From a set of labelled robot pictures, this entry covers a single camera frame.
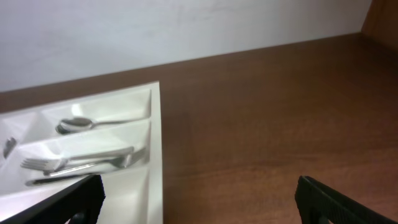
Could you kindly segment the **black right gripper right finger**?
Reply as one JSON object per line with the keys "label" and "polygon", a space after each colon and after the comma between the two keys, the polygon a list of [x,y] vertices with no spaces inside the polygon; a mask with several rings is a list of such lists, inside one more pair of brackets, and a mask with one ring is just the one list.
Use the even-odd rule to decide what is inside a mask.
{"label": "black right gripper right finger", "polygon": [[302,224],[397,224],[310,176],[300,176],[295,202]]}

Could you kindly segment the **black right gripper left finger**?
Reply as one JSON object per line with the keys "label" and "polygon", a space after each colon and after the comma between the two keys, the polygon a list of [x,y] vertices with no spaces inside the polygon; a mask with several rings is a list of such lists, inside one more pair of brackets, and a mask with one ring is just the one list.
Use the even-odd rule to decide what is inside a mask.
{"label": "black right gripper left finger", "polygon": [[5,219],[3,224],[96,224],[105,192],[100,175],[89,175],[45,200]]}

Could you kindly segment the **large metal spoon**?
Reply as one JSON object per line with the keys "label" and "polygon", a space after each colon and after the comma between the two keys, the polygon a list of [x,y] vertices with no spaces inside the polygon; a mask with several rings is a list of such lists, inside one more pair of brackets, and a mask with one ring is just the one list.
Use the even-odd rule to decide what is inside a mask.
{"label": "large metal spoon", "polygon": [[125,119],[117,121],[93,121],[92,119],[89,118],[76,117],[70,119],[62,119],[60,120],[59,124],[63,126],[65,129],[69,129],[77,133],[77,132],[91,130],[98,126],[125,124],[133,121],[139,121],[139,119]]}
{"label": "large metal spoon", "polygon": [[73,134],[75,133],[74,131],[71,131],[69,129],[65,129],[63,126],[61,126],[60,124],[57,125],[55,127],[55,130],[57,133],[61,134],[61,135],[66,135],[66,134]]}

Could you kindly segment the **white cutlery tray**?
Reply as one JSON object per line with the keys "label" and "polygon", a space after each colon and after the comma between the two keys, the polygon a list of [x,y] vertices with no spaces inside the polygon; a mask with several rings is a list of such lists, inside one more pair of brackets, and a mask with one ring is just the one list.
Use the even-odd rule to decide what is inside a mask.
{"label": "white cutlery tray", "polygon": [[[84,117],[93,121],[139,119],[125,124],[61,135],[62,119]],[[17,144],[7,159],[7,139]],[[27,158],[59,159],[134,146],[146,155],[128,168],[110,164],[53,177],[102,172],[105,200],[97,223],[162,223],[162,131],[160,85],[157,82],[72,100],[11,111],[1,115],[1,222],[49,198],[85,177],[28,187],[28,180],[46,179],[44,172],[25,169]],[[64,168],[103,159],[71,161]]]}

